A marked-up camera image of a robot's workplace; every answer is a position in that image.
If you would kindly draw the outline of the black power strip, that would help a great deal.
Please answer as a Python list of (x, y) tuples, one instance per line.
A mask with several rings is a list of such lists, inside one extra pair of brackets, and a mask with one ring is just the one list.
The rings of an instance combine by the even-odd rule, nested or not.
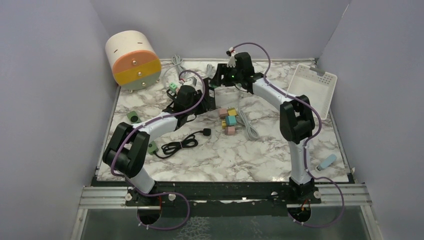
[(201, 101), (201, 106), (205, 112), (216, 109), (215, 87), (212, 85), (211, 81), (212, 79), (210, 77), (203, 79), (203, 82), (206, 83), (206, 87), (203, 100)]

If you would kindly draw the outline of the pink plug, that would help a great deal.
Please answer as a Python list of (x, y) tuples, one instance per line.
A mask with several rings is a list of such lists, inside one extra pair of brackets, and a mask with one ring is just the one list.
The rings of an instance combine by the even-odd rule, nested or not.
[(226, 108), (218, 109), (218, 116), (220, 119), (225, 119), (229, 115), (228, 110)]
[(236, 127), (235, 126), (226, 126), (224, 129), (224, 134), (231, 136), (236, 133)]

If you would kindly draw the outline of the green power strip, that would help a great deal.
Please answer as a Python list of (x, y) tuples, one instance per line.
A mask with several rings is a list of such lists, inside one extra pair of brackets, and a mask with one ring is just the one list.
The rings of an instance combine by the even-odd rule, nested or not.
[[(126, 116), (127, 116), (128, 120), (130, 121), (131, 124), (138, 124), (138, 123), (142, 122), (139, 115), (134, 110), (127, 113)], [(147, 152), (150, 155), (154, 155), (158, 150), (159, 150), (159, 148), (156, 145), (156, 143), (154, 141), (151, 141), (148, 145)]]

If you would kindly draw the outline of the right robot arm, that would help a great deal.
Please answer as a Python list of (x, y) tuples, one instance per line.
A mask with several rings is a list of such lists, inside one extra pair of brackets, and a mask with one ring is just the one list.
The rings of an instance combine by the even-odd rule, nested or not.
[(247, 52), (237, 53), (229, 63), (218, 64), (210, 83), (213, 87), (240, 85), (279, 111), (279, 130), (288, 141), (291, 161), (288, 196), (296, 204), (306, 200), (315, 191), (315, 181), (308, 168), (310, 151), (307, 141), (316, 126), (309, 98), (291, 95), (273, 85), (263, 73), (255, 71)]

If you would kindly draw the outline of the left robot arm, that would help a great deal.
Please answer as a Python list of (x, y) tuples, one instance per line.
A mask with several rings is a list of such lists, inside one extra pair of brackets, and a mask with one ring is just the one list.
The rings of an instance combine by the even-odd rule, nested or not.
[(149, 144), (161, 136), (180, 129), (190, 115), (206, 113), (210, 108), (209, 90), (183, 85), (177, 93), (167, 91), (171, 103), (156, 117), (137, 124), (121, 122), (114, 130), (102, 155), (102, 161), (139, 190), (144, 205), (157, 200), (155, 180), (144, 168)]

